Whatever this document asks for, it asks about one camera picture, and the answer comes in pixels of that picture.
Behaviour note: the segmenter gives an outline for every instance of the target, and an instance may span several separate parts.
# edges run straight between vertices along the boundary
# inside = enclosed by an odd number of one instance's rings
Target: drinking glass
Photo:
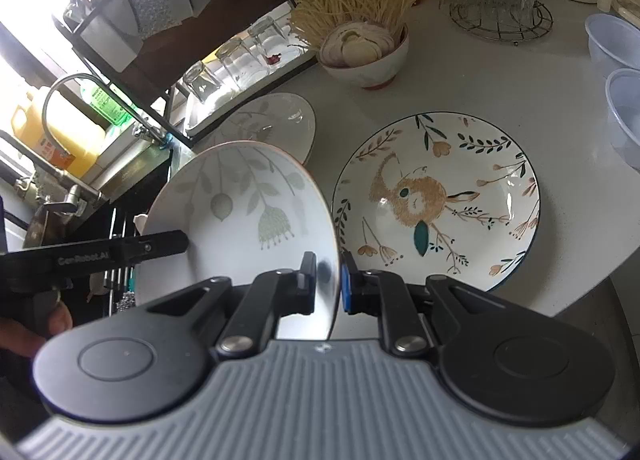
[[[269,66],[282,66],[302,54],[299,47],[289,45],[289,39],[271,16],[256,21],[247,32]]]
[[[210,112],[231,99],[236,92],[221,82],[202,61],[196,61],[182,76],[182,82]]]
[[[241,90],[246,90],[270,73],[237,37],[222,45],[216,51],[216,57]]]

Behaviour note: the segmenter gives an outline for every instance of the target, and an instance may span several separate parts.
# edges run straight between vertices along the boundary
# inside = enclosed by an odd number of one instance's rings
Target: finger
[[[44,337],[12,319],[0,318],[0,348],[23,357],[33,357],[45,343]]]
[[[66,330],[71,330],[74,323],[71,319],[71,313],[66,305],[62,302],[58,303],[53,312],[49,315],[49,333],[51,335],[62,334]]]

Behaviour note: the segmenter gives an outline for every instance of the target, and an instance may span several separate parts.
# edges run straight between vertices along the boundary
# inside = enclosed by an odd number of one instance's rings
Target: yellow jug
[[[14,135],[54,166],[82,178],[100,155],[104,130],[54,92],[47,106],[47,125],[70,155],[60,153],[42,129],[42,104],[48,91],[46,86],[39,90],[29,88],[25,101],[16,106],[11,118]]]

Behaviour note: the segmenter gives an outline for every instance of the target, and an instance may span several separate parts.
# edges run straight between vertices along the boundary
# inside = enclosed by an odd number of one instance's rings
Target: metal faucet
[[[68,155],[69,151],[67,151],[66,148],[62,144],[60,144],[60,141],[56,139],[53,133],[51,133],[49,125],[47,124],[47,107],[49,106],[49,101],[53,93],[64,83],[73,79],[88,79],[89,81],[96,83],[113,101],[116,102],[116,104],[118,104],[118,106],[123,108],[131,117],[136,119],[137,122],[142,125],[137,126],[134,132],[136,136],[140,136],[145,140],[150,140],[151,142],[158,143],[160,146],[164,146],[171,139],[171,136],[167,135],[167,132],[164,129],[156,128],[155,126],[149,124],[149,122],[144,117],[142,117],[139,113],[137,113],[136,110],[134,110],[125,101],[123,101],[122,98],[118,97],[118,95],[116,95],[114,91],[111,90],[100,78],[91,74],[86,74],[84,72],[77,72],[75,74],[68,74],[57,79],[51,85],[51,88],[49,89],[42,104],[42,128],[44,130],[45,136],[63,155]],[[13,146],[16,150],[30,159],[34,164],[37,164],[37,166],[50,174],[56,180],[56,182],[58,182],[64,189],[67,190],[65,199],[62,202],[51,202],[47,198],[47,201],[45,202],[43,207],[48,212],[55,212],[58,214],[74,214],[78,211],[80,199],[84,200],[95,208],[100,207],[100,205],[108,201],[108,198],[100,191],[85,184],[68,171],[58,169],[53,164],[37,154],[35,151],[33,151],[31,148],[23,144],[20,140],[11,136],[4,130],[0,130],[0,138],[7,141],[11,146]]]
[[[49,161],[45,160],[31,148],[21,143],[20,140],[13,135],[7,133],[5,130],[0,130],[0,138],[7,141],[16,150],[26,156],[34,164],[41,167],[44,171],[49,173],[63,188],[68,190],[63,202],[50,202],[47,205],[47,209],[54,212],[71,214],[78,210],[79,199],[84,200],[88,204],[94,207],[100,207],[102,204],[108,201],[108,198],[100,191],[85,184],[82,180],[76,178],[66,170],[58,169]]]
[[[55,92],[58,88],[60,88],[67,81],[71,81],[73,79],[88,79],[89,81],[97,84],[116,104],[124,109],[131,117],[137,120],[142,126],[139,126],[134,130],[135,136],[143,136],[145,140],[150,140],[151,142],[156,142],[160,146],[164,146],[170,140],[170,135],[167,134],[166,130],[162,128],[156,128],[152,126],[145,117],[141,116],[136,110],[134,110],[131,106],[129,106],[125,101],[122,100],[113,90],[111,90],[99,77],[96,77],[92,74],[85,74],[84,72],[77,72],[75,74],[68,74],[62,76],[51,85],[49,92],[44,98],[44,103],[42,104],[42,128],[44,130],[45,136],[51,141],[51,143],[56,147],[56,149],[66,155],[69,152],[66,148],[60,144],[60,141],[56,139],[56,137],[51,133],[49,129],[49,125],[47,124],[47,107],[49,106],[49,100],[51,99],[53,92]]]

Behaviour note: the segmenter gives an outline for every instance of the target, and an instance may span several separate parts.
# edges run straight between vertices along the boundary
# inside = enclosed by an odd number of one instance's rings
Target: floral plate
[[[146,303],[212,276],[249,284],[267,270],[316,254],[316,308],[280,321],[277,337],[324,340],[338,300],[338,249],[324,197],[292,156],[262,142],[220,144],[196,156],[162,188],[145,234],[181,229],[183,254],[136,267],[136,302]]]
[[[456,276],[480,290],[524,259],[538,226],[538,181],[494,125],[450,112],[398,120],[360,146],[334,190],[340,246],[359,268],[408,283]]]
[[[306,100],[278,92],[240,106],[211,135],[215,143],[258,140],[304,164],[316,137],[316,116]]]

